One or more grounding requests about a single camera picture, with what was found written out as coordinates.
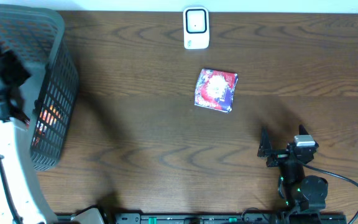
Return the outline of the red purple tissue pack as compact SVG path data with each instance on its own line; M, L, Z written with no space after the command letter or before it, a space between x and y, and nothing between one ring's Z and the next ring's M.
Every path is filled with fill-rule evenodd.
M229 113L238 74L203 68L195 88L195 106Z

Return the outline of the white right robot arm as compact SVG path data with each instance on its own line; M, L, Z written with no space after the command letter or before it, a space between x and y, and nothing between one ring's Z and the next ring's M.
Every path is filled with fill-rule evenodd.
M267 167L278 167L278 194L298 212L318 212L326 207L328 182L315 175L306 176L304 167L314 159L318 143L300 125L285 149L274 149L265 128L262 129L258 157L266 158Z

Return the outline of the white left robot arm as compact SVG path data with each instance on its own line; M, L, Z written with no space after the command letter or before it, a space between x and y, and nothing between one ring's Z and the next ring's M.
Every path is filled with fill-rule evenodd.
M30 78L0 45L0 223L56 223L30 158L29 119L20 87Z

